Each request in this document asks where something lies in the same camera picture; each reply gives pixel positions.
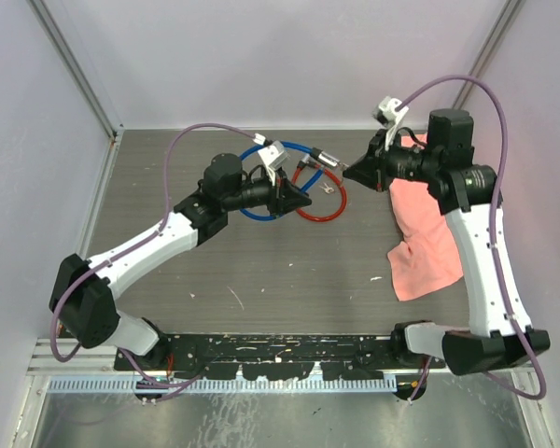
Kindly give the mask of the red cable lock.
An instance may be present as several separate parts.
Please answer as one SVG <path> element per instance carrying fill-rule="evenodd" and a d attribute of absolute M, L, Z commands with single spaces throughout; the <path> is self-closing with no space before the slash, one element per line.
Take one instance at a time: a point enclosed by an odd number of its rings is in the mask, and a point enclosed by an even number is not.
<path fill-rule="evenodd" d="M 317 224 L 329 223 L 340 217 L 348 205 L 348 195 L 342 180 L 329 168 L 322 168 L 314 161 L 301 160 L 292 175 L 292 181 L 302 191 L 309 193 L 321 204 L 298 209 L 297 214 L 303 219 Z M 326 194 L 319 186 L 326 183 L 335 191 Z"/>

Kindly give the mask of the blue cable lock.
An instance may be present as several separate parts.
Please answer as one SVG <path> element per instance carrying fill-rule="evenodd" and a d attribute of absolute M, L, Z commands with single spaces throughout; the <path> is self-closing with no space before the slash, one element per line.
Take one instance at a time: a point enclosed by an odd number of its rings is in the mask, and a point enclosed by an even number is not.
<path fill-rule="evenodd" d="M 273 173 L 274 169 L 283 167 L 284 162 L 288 158 L 287 152 L 289 150 L 298 151 L 302 154 L 302 158 L 297 163 L 297 167 L 295 168 L 290 182 L 298 188 L 299 192 L 308 193 L 324 176 L 330 181 L 330 184 L 323 182 L 319 187 L 322 188 L 326 194 L 338 193 L 340 203 L 334 212 L 319 216 L 312 215 L 310 212 L 298 208 L 296 213 L 300 217 L 315 223 L 328 223 L 338 218 L 345 211 L 348 203 L 347 192 L 343 186 L 343 181 L 335 174 L 337 170 L 344 169 L 343 163 L 338 158 L 331 156 L 325 150 L 315 147 L 306 147 L 293 142 L 275 141 L 269 143 L 267 146 L 262 146 L 258 139 L 255 139 L 255 141 L 258 142 L 257 145 L 247 149 L 239 156 L 241 161 L 257 154 L 263 164 L 263 171 L 269 174 Z M 299 187 L 296 182 L 299 180 L 301 173 L 306 167 L 312 168 L 315 172 Z"/>

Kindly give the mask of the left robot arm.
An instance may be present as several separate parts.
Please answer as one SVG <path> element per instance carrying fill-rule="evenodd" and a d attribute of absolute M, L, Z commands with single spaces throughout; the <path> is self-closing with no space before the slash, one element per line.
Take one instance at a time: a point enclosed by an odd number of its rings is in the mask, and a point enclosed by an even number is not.
<path fill-rule="evenodd" d="M 254 178 L 239 156 L 218 154 L 198 188 L 157 224 L 89 259 L 66 257 L 49 300 L 50 328 L 63 326 L 81 348 L 114 345 L 148 370 L 162 367 L 171 353 L 167 337 L 148 319 L 120 311 L 116 301 L 167 260 L 216 236 L 233 211 L 264 206 L 271 215 L 283 216 L 311 205 L 309 195 L 282 168 L 261 164 L 258 169 L 261 175 Z"/>

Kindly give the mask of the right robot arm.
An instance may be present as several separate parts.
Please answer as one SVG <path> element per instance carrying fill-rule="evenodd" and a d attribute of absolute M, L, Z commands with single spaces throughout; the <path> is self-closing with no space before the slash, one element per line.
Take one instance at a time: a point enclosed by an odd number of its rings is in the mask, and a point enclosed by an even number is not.
<path fill-rule="evenodd" d="M 374 117 L 382 127 L 344 177 L 377 191 L 395 179 L 426 184 L 454 237 L 469 296 L 465 329 L 430 321 L 398 323 L 391 335 L 394 362 L 410 368 L 423 355 L 436 357 L 461 376 L 511 369 L 549 350 L 548 331 L 534 328 L 515 285 L 503 210 L 492 200 L 497 174 L 473 161 L 471 115 L 432 111 L 427 141 L 419 148 L 401 144 L 399 113 L 379 109 Z"/>

